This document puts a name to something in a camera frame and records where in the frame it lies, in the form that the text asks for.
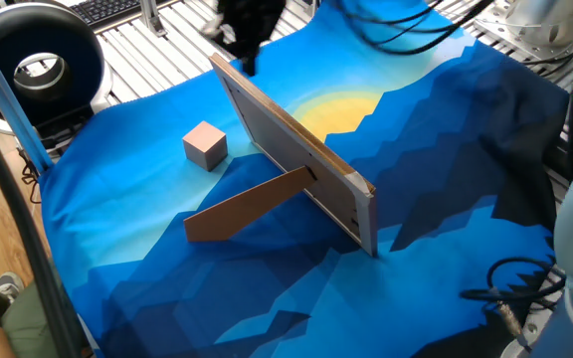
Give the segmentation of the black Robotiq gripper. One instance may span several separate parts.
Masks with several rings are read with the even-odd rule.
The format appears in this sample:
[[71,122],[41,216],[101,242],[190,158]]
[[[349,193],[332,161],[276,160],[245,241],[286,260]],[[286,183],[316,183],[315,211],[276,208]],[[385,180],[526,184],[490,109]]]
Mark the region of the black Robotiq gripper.
[[215,17],[201,29],[201,34],[219,46],[235,42],[239,46],[253,46],[243,52],[241,64],[249,77],[257,73],[258,46],[267,41],[274,31],[286,6],[286,0],[219,0]]

